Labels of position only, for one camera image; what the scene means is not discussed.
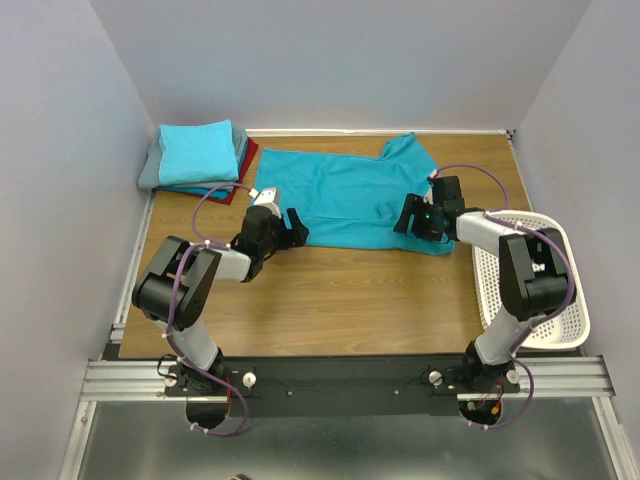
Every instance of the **screw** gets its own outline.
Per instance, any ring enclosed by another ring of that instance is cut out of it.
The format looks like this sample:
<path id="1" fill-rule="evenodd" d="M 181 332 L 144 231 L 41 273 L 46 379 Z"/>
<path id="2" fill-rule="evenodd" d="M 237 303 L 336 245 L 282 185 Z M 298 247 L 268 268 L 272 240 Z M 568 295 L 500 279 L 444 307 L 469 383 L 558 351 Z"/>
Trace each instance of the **screw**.
<path id="1" fill-rule="evenodd" d="M 437 370 L 432 370 L 431 373 L 429 373 L 429 382 L 431 383 L 431 385 L 434 385 L 436 387 L 441 385 L 442 374 Z"/>
<path id="2" fill-rule="evenodd" d="M 509 370 L 507 372 L 507 380 L 509 381 L 509 383 L 517 385 L 518 383 L 520 383 L 520 374 L 515 370 Z"/>
<path id="3" fill-rule="evenodd" d="M 173 378 L 173 377 L 165 377 L 164 378 L 164 386 L 165 387 L 175 387 L 176 384 L 178 383 L 178 379 Z"/>

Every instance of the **wooden table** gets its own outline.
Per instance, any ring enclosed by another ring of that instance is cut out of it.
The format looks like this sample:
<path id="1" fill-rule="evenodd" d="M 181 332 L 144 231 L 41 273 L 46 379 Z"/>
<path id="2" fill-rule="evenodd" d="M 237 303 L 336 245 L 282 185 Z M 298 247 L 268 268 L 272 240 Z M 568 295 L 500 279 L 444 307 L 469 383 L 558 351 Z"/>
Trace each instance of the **wooden table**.
<path id="1" fill-rule="evenodd" d="M 261 148 L 378 156 L 390 138 L 257 141 Z M 509 189 L 511 208 L 529 209 L 504 136 L 425 135 L 419 140 L 439 166 L 471 162 L 489 168 Z M 245 178 L 248 185 L 254 183 L 258 160 Z M 502 203 L 500 189 L 484 174 L 470 169 L 447 174 L 460 176 L 468 206 Z M 190 227 L 196 203 L 196 197 L 157 193 L 140 270 L 168 235 L 197 240 Z M 206 202 L 198 216 L 200 231 L 230 240 L 248 205 L 243 192 L 230 206 Z M 225 355 L 232 356 L 462 352 L 482 332 L 471 248 L 462 244 L 445 256 L 319 247 L 278 252 L 253 282 L 214 284 L 203 318 Z M 160 333 L 131 307 L 120 356 L 169 353 Z"/>

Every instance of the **gray wall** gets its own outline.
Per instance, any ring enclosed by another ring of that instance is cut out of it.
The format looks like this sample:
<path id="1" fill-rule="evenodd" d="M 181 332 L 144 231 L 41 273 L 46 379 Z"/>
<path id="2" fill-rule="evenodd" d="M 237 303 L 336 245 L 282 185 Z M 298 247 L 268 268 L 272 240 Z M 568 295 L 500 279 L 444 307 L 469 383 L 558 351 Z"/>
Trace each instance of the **gray wall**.
<path id="1" fill-rule="evenodd" d="M 615 405 L 640 453 L 640 3 L 594 0 L 515 137 L 537 210 L 571 238 Z"/>
<path id="2" fill-rule="evenodd" d="M 157 123 L 514 128 L 589 0 L 91 0 Z"/>
<path id="3" fill-rule="evenodd" d="M 88 2 L 0 11 L 0 478 L 52 479 L 115 313 L 151 123 Z"/>

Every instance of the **metal frame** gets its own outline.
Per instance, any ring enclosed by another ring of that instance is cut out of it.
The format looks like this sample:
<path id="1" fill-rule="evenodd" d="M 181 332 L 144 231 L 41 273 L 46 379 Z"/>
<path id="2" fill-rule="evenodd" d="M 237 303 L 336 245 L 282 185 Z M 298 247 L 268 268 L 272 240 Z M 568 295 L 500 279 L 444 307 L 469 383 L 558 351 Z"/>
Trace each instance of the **metal frame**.
<path id="1" fill-rule="evenodd" d="M 256 131 L 255 133 L 263 133 L 266 136 L 272 136 L 285 134 L 295 135 L 297 132 L 286 130 L 277 132 Z M 327 135 L 327 133 L 328 132 L 324 130 L 317 132 L 318 135 Z M 370 131 L 352 130 L 332 133 L 339 135 L 371 134 Z M 393 131 L 393 133 L 403 134 L 408 132 Z M 421 133 L 442 132 L 424 131 Z M 505 131 L 491 131 L 484 133 L 502 133 L 503 135 L 506 135 Z M 507 140 L 515 159 L 513 144 L 508 136 Z M 143 211 L 138 237 L 131 255 L 127 277 L 118 303 L 116 316 L 113 321 L 113 328 L 110 336 L 110 343 L 112 344 L 119 344 L 122 342 L 124 326 L 129 312 L 129 298 L 131 297 L 131 291 L 140 265 L 142 250 L 144 248 L 147 231 L 149 229 L 154 202 L 155 194 L 151 193 Z M 526 361 L 533 373 L 535 379 L 534 396 L 536 398 L 591 397 L 593 399 L 594 408 L 596 410 L 600 427 L 603 431 L 616 474 L 622 480 L 639 479 L 640 477 L 638 476 L 638 472 L 635 468 L 624 431 L 617 421 L 613 405 L 611 403 L 610 397 L 614 396 L 615 392 L 611 385 L 611 380 L 609 379 L 604 360 L 600 357 L 526 357 L 526 354 L 523 354 L 521 358 Z M 172 362 L 165 362 L 162 368 L 166 369 L 170 365 L 172 365 Z M 514 398 L 525 397 L 529 392 L 529 380 L 524 370 L 518 367 L 518 371 L 520 373 L 521 392 L 518 394 L 508 394 L 508 396 Z M 458 398 L 460 400 L 470 400 L 478 397 L 475 395 L 458 395 Z M 185 402 L 187 400 L 226 402 L 226 397 L 166 397 L 164 395 L 164 382 L 163 379 L 157 375 L 155 361 L 89 362 L 80 393 L 80 402 L 59 478 L 61 480 L 75 480 L 78 478 L 98 402 Z"/>

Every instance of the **purple cable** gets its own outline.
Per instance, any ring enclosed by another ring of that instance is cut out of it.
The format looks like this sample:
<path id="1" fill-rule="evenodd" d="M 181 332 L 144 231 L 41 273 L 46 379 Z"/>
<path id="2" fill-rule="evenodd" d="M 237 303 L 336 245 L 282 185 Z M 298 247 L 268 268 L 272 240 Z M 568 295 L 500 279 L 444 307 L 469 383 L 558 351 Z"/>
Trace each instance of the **purple cable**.
<path id="1" fill-rule="evenodd" d="M 238 397 L 238 399 L 240 400 L 240 403 L 242 403 L 242 408 L 244 409 L 244 417 L 242 418 L 242 422 L 240 423 L 240 425 L 238 425 L 233 430 L 229 430 L 229 431 L 225 431 L 225 432 L 215 432 L 215 431 L 211 431 L 211 430 L 205 431 L 205 429 L 200 427 L 199 425 L 195 426 L 196 430 L 200 430 L 202 432 L 205 432 L 207 435 L 213 435 L 215 437 L 230 437 L 230 436 L 237 435 L 238 433 L 240 433 L 242 431 L 242 429 L 244 428 L 245 424 L 247 423 L 247 420 L 249 419 L 249 406 L 247 405 L 247 401 L 244 399 L 244 397 L 242 396 L 242 394 L 238 391 L 238 389 L 236 387 L 234 387 L 230 383 L 227 383 L 227 382 L 225 382 L 224 380 L 222 380 L 222 379 L 220 379 L 218 377 L 215 377 L 215 376 L 211 375 L 209 372 L 207 372 L 203 368 L 200 368 L 195 363 L 193 363 L 191 360 L 189 360 L 185 356 L 184 352 L 182 352 L 182 350 L 180 350 L 180 348 L 178 348 L 178 346 L 175 344 L 175 342 L 171 338 L 171 334 L 173 333 L 173 330 L 174 330 L 173 329 L 173 321 L 174 321 L 174 317 L 175 317 L 175 314 L 176 314 L 176 308 L 178 306 L 178 290 L 180 288 L 180 279 L 182 278 L 182 272 L 184 272 L 184 268 L 185 268 L 185 265 L 187 264 L 187 260 L 189 259 L 189 257 L 193 253 L 193 251 L 195 249 L 199 248 L 199 247 L 206 247 L 206 244 L 204 244 L 204 243 L 194 243 L 192 245 L 189 245 L 189 247 L 185 250 L 184 254 L 182 255 L 182 258 L 180 259 L 180 263 L 178 264 L 178 268 L 176 269 L 176 275 L 175 275 L 175 278 L 173 280 L 173 288 L 171 290 L 171 301 L 169 302 L 169 315 L 167 317 L 167 328 L 165 330 L 165 334 L 167 336 L 167 341 L 169 342 L 169 346 L 173 349 L 174 352 L 176 352 L 176 355 L 178 355 L 178 357 L 182 358 L 182 362 L 183 363 L 185 363 L 189 367 L 193 368 L 196 372 L 198 372 L 203 377 L 206 377 L 209 380 L 212 380 L 212 381 L 216 382 L 217 384 L 222 385 L 226 389 L 228 389 L 231 392 L 233 392 Z"/>
<path id="2" fill-rule="evenodd" d="M 210 195 L 213 195 L 213 192 L 216 192 L 221 188 L 226 188 L 226 187 L 238 187 L 238 188 L 244 188 L 247 192 L 251 191 L 251 188 L 247 187 L 243 183 L 224 183 L 215 188 L 212 188 L 207 193 L 205 193 L 203 197 L 200 199 L 200 201 L 198 202 L 198 205 L 196 205 L 196 208 L 193 210 L 193 213 L 191 214 L 191 229 L 193 230 L 193 233 L 195 233 L 198 236 L 198 238 L 201 238 L 202 240 L 209 240 L 213 247 L 223 249 L 223 250 L 228 250 L 226 243 L 222 243 L 218 240 L 214 240 L 213 238 L 209 238 L 206 235 L 203 235 L 202 233 L 200 233 L 200 231 L 198 230 L 198 227 L 196 227 L 196 215 L 198 214 L 198 210 L 200 210 L 200 207 L 205 202 L 205 200 L 209 198 Z"/>
<path id="3" fill-rule="evenodd" d="M 524 368 L 524 371 L 527 372 L 527 376 L 529 377 L 529 395 L 527 396 L 527 399 L 524 401 L 524 405 L 522 405 L 520 410 L 518 410 L 518 412 L 513 417 L 511 417 L 509 420 L 506 420 L 504 422 L 496 423 L 495 425 L 484 425 L 482 423 L 470 421 L 472 425 L 477 425 L 478 427 L 482 427 L 487 430 L 497 430 L 498 428 L 506 427 L 507 425 L 511 425 L 513 422 L 518 420 L 522 416 L 522 414 L 524 414 L 527 408 L 529 408 L 529 405 L 531 405 L 531 401 L 533 400 L 533 374 L 531 373 L 531 370 L 529 369 L 526 363 L 521 362 L 515 357 L 513 358 L 513 361 L 518 365 L 520 365 L 522 368 Z"/>
<path id="4" fill-rule="evenodd" d="M 509 192 L 507 191 L 507 187 L 504 185 L 504 183 L 500 181 L 498 177 L 496 177 L 493 173 L 491 173 L 486 168 L 481 167 L 480 165 L 475 165 L 473 163 L 452 163 L 450 165 L 445 165 L 442 168 L 436 169 L 436 177 L 440 175 L 440 172 L 444 170 L 448 170 L 450 168 L 457 168 L 457 167 L 474 168 L 476 170 L 480 170 L 481 172 L 484 172 L 487 175 L 489 175 L 491 178 L 493 178 L 493 180 L 498 184 L 498 186 L 502 190 L 502 193 L 504 194 L 504 203 L 497 208 L 490 209 L 489 210 L 490 212 L 495 212 L 497 210 L 504 210 L 509 207 Z"/>

